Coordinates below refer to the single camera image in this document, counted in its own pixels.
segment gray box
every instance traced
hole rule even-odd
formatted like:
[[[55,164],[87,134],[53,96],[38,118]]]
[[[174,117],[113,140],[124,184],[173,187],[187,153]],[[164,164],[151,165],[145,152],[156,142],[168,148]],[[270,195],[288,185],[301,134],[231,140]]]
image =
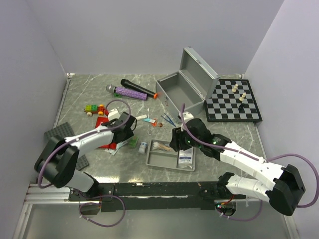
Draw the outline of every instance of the gray box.
[[[183,170],[183,171],[190,171],[190,172],[195,171],[195,151],[196,151],[195,148],[193,151],[192,168],[190,168],[190,167],[181,168],[181,167],[178,167],[178,154],[179,154],[179,152],[175,152],[175,151],[169,152],[169,151],[162,151],[162,150],[152,151],[152,145],[153,145],[153,142],[155,142],[155,141],[163,143],[163,144],[169,144],[168,141],[151,139],[149,142],[149,146],[148,146],[146,165],[161,167],[161,168],[170,168],[170,169],[177,169],[177,170]]]
[[[192,115],[204,109],[204,102],[213,94],[219,78],[217,73],[191,47],[183,50],[178,72],[156,81],[160,101],[173,118],[180,122],[179,112],[185,103],[185,111]]]

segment gray table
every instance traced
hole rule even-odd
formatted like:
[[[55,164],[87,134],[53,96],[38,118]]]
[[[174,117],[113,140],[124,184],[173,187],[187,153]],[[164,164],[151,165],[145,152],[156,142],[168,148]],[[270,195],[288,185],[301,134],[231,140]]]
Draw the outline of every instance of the gray table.
[[[97,115],[87,117],[84,111],[86,105],[106,104],[115,99],[105,90],[107,84],[120,85],[122,78],[131,80],[150,90],[155,90],[155,80],[164,77],[159,74],[144,75],[75,75],[70,79],[65,101],[59,116],[58,124],[69,122],[75,134],[92,130],[95,126]],[[123,97],[130,105],[133,116],[147,114],[150,118],[157,118],[164,123],[162,128],[153,127],[150,123],[139,121],[134,134],[139,137],[139,142],[149,141],[151,138],[171,140],[173,126],[164,120],[165,107],[159,100],[148,99],[141,101]],[[109,109],[117,107],[121,113],[127,109],[121,103],[112,103]],[[261,143],[252,122],[207,122],[205,112],[200,115],[206,126],[213,133],[220,133],[239,144],[246,150],[263,156]],[[83,171],[95,177],[99,182],[182,182],[182,181],[216,181],[225,172],[233,172],[246,176],[241,170],[206,157],[199,150],[196,153],[194,172],[170,170],[146,165],[146,155],[138,153],[138,146],[134,149],[122,147],[116,155],[95,149],[86,154],[90,166]]]

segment green object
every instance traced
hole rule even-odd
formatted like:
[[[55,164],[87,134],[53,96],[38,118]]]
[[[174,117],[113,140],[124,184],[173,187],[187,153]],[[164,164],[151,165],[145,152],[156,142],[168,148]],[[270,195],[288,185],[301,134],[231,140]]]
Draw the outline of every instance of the green object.
[[[139,141],[139,138],[137,136],[133,136],[129,142],[129,147],[135,148],[138,141]]]
[[[90,111],[91,110],[91,105],[87,105],[87,106],[85,106],[85,111]]]
[[[98,110],[98,105],[91,105],[91,110],[92,111],[97,111]]]
[[[117,97],[117,98],[122,98],[122,95],[118,94],[118,93],[113,93],[114,97]]]

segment gray wall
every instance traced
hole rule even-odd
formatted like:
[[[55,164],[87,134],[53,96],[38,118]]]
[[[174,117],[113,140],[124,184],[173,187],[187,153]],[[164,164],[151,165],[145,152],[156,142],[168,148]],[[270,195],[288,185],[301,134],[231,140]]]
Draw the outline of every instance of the gray wall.
[[[192,46],[246,71],[283,0],[26,0],[66,72],[172,73]]]
[[[0,1],[0,235],[11,238],[65,74],[24,0]]]
[[[247,75],[257,98],[263,122],[258,127],[268,157],[298,153],[319,169],[319,4],[317,0],[285,0],[268,30]],[[278,163],[297,166],[306,186],[301,203],[313,199],[316,182],[301,160]],[[318,238],[319,202],[296,209],[302,238]]]

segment chessboard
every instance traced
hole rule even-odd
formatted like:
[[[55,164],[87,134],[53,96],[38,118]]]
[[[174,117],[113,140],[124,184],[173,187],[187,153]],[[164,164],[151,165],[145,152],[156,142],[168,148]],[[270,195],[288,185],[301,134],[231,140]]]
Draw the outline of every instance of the chessboard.
[[[236,84],[238,90],[232,92]],[[246,97],[241,102],[239,98],[244,92]],[[248,80],[220,79],[211,98],[207,99],[204,105],[208,122],[262,121]]]

